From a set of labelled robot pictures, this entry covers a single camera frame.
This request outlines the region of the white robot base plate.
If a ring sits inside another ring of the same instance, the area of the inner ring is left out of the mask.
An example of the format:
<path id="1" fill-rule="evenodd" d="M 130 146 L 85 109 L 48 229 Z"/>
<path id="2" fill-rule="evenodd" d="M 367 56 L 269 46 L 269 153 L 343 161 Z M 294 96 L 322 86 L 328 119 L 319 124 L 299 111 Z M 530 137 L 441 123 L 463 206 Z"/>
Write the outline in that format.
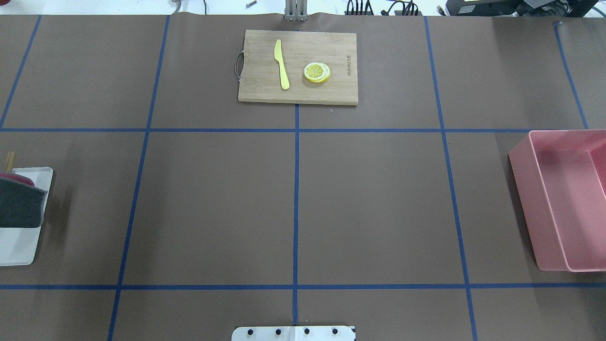
<path id="1" fill-rule="evenodd" d="M 232 332 L 232 341 L 355 341 L 354 326 L 242 326 Z"/>

